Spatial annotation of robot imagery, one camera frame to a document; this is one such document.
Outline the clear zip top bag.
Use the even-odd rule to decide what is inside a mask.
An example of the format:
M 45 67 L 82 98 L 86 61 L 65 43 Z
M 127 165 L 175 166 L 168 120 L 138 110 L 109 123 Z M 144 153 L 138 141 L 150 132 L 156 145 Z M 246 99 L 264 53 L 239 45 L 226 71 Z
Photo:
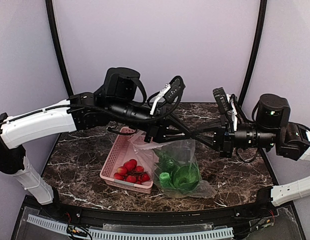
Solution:
M 193 139 L 146 143 L 144 138 L 145 133 L 138 131 L 129 143 L 137 159 L 150 167 L 148 174 L 161 193 L 176 199 L 215 197 L 217 191 L 202 179 Z

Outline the toy bok choy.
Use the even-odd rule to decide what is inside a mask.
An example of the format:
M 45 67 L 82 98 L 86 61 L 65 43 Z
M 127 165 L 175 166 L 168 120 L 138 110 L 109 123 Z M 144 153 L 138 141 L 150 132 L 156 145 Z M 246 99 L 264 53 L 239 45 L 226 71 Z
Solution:
M 175 165 L 159 174 L 159 184 L 163 189 L 181 193 L 194 191 L 200 180 L 201 175 L 196 164 Z

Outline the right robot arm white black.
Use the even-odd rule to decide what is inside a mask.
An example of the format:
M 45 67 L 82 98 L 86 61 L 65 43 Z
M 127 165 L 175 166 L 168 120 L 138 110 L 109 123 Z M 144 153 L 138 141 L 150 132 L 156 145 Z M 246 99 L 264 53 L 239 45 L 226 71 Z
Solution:
M 290 105 L 286 98 L 265 93 L 260 96 L 248 120 L 235 95 L 215 97 L 220 108 L 219 120 L 206 124 L 192 133 L 193 139 L 218 151 L 221 157 L 232 154 L 246 164 L 256 157 L 243 159 L 239 150 L 275 148 L 278 156 L 291 160 L 310 161 L 310 128 L 290 122 Z

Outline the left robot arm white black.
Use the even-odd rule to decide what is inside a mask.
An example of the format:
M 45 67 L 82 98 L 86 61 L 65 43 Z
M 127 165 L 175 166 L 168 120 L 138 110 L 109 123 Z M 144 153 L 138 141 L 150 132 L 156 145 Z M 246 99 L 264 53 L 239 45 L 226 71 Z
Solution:
M 94 92 L 70 96 L 51 106 L 18 116 L 0 115 L 0 172 L 14 177 L 43 206 L 59 202 L 58 191 L 32 167 L 24 144 L 50 135 L 124 124 L 145 132 L 146 142 L 190 139 L 190 130 L 173 116 L 185 84 L 175 76 L 160 90 L 152 106 L 134 100 L 146 96 L 140 73 L 126 67 L 109 68 L 104 83 Z

